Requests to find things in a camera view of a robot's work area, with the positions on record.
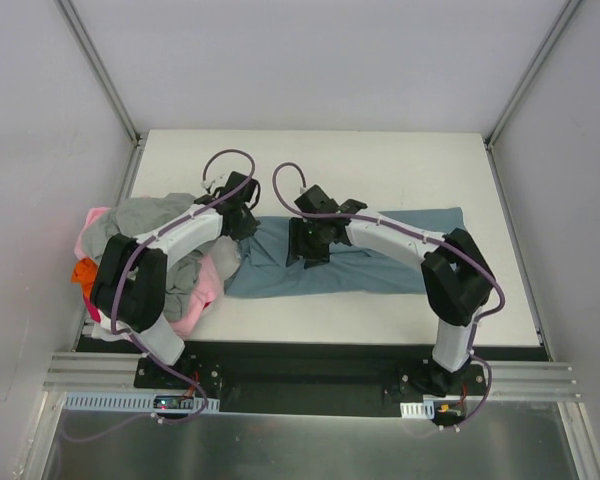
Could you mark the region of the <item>blue-grey t shirt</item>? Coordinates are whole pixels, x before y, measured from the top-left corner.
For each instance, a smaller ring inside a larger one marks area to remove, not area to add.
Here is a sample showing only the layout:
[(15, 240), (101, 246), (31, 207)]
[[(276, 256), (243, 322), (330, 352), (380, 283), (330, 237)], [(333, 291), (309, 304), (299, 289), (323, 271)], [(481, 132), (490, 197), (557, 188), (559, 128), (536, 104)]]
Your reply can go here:
[(380, 253), (343, 244), (330, 246), (330, 262), (306, 269), (286, 264), (289, 219), (264, 216), (254, 236), (238, 243), (240, 266), (225, 281), (225, 293), (243, 299), (343, 292), (423, 294), (418, 266), (409, 267)]

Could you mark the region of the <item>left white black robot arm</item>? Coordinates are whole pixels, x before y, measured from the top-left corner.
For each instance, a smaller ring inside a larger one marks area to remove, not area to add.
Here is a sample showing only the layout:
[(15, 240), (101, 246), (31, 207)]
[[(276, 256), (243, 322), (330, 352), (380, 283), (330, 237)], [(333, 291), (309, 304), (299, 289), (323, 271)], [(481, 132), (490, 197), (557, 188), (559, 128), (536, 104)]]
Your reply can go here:
[(195, 200), (183, 212), (136, 235), (110, 236), (98, 262), (89, 301), (109, 319), (105, 330), (126, 336), (157, 366), (157, 377), (172, 389), (191, 378), (184, 340), (166, 318), (168, 274), (200, 247), (227, 236), (253, 236), (252, 214), (259, 182), (231, 172), (225, 183)]

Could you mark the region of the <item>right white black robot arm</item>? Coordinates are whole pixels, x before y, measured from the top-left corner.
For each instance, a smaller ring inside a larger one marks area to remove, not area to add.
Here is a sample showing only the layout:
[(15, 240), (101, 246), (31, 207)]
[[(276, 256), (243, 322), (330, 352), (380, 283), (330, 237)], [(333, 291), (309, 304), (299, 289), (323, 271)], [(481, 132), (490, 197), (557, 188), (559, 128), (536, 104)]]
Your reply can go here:
[(419, 229), (373, 211), (358, 200), (342, 204), (317, 185), (295, 200), (289, 220), (287, 264), (314, 268), (330, 261), (331, 247), (370, 250), (418, 269), (428, 305), (438, 318), (436, 341), (426, 365), (408, 375), (422, 393), (444, 397), (465, 383), (475, 330), (495, 276), (472, 236)]

